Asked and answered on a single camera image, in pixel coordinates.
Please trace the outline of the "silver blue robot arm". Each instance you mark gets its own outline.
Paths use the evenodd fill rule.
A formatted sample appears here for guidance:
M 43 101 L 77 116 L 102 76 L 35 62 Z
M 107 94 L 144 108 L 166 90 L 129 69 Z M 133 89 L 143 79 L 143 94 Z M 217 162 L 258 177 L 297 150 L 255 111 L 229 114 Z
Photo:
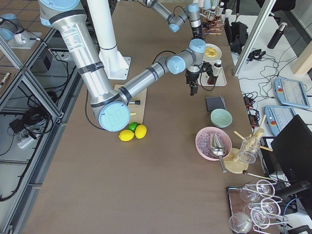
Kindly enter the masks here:
M 192 39 L 202 39 L 205 37 L 202 34 L 201 19 L 198 3 L 192 3 L 186 7 L 182 7 L 180 15 L 171 13 L 164 5 L 157 0 L 144 0 L 144 4 L 158 13 L 169 25 L 172 32 L 176 33 L 180 30 L 186 21 L 190 22 L 193 37 Z
M 159 58 L 117 90 L 112 87 L 110 80 L 127 78 L 130 58 L 124 57 L 117 49 L 108 1 L 90 0 L 87 5 L 98 45 L 94 45 L 87 30 L 87 15 L 79 0 L 41 0 L 40 19 L 43 25 L 60 32 L 91 95 L 90 105 L 102 129 L 117 132 L 125 128 L 130 121 L 129 102 L 168 72 L 185 72 L 191 94 L 197 92 L 196 81 L 206 50 L 197 3 L 184 7 L 181 14 L 176 16 L 157 0 L 145 1 L 147 7 L 167 21 L 173 32 L 189 21 L 193 38 L 187 49 L 174 56 Z

